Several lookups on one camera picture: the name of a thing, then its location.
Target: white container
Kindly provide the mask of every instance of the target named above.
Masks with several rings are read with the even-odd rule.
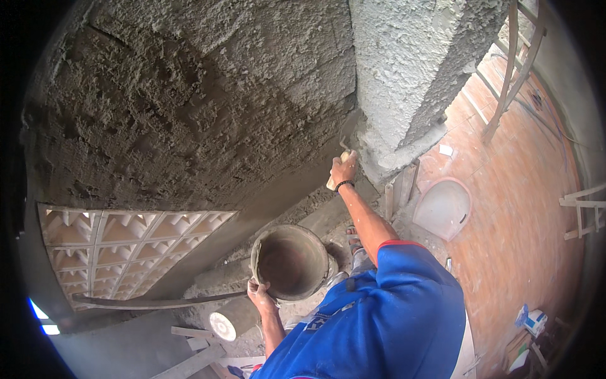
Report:
[[[545,330],[545,324],[547,323],[547,315],[545,312],[539,309],[535,309],[528,313],[524,326],[533,337],[538,337],[543,330]]]

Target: round container lid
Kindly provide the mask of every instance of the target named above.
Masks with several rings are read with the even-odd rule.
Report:
[[[213,312],[208,316],[208,321],[213,331],[225,341],[231,342],[236,339],[236,328],[223,314]]]

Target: hand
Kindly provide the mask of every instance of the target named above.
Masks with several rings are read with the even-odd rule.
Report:
[[[349,158],[345,162],[341,162],[339,157],[333,158],[333,168],[330,170],[335,184],[339,184],[346,180],[353,180],[356,176],[356,159],[358,153],[355,150],[351,151]]]
[[[267,293],[270,283],[257,283],[255,278],[250,278],[248,281],[248,297],[252,300],[257,310],[263,316],[268,312],[276,312],[278,307],[273,302],[271,296]]]

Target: black bracelet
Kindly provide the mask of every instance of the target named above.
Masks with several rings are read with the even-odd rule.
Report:
[[[356,187],[353,184],[353,180],[343,180],[341,183],[337,184],[337,186],[335,187],[335,193],[339,193],[339,187],[341,187],[343,184],[351,184],[352,187]]]

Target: concrete column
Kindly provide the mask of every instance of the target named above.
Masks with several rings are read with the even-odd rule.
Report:
[[[375,184],[436,144],[436,124],[496,39],[501,0],[351,0],[358,100],[368,120],[357,134]]]

